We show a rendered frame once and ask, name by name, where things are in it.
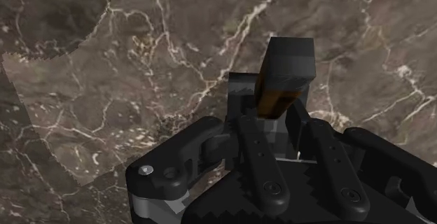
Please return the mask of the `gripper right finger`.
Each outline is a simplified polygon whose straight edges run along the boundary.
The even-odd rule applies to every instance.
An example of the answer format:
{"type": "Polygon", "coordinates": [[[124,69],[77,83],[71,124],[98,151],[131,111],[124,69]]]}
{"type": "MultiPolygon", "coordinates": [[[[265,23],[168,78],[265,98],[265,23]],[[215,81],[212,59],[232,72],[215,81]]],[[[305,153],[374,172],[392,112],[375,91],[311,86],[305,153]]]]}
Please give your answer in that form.
{"type": "Polygon", "coordinates": [[[335,131],[311,118],[308,88],[288,109],[293,148],[314,160],[321,206],[356,224],[437,224],[437,168],[362,127],[335,131]]]}

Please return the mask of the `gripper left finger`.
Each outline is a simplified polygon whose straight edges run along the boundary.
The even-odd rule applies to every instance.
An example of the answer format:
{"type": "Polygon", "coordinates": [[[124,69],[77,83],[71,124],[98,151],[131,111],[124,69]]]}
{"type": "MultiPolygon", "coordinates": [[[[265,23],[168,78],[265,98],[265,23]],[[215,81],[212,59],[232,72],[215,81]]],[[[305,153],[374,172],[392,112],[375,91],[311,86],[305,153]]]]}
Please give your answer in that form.
{"type": "Polygon", "coordinates": [[[125,171],[134,224],[231,224],[286,211],[290,193],[254,103],[254,73],[230,73],[225,120],[206,116],[125,171]]]}

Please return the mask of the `dark grey and brown block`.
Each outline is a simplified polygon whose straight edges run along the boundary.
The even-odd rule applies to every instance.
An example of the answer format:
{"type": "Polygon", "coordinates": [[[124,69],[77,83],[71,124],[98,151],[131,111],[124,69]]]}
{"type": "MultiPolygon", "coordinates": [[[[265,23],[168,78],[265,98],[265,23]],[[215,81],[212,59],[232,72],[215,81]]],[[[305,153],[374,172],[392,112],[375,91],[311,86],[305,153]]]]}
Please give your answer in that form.
{"type": "Polygon", "coordinates": [[[279,118],[315,77],[313,38],[270,38],[254,90],[258,117],[279,118]]]}

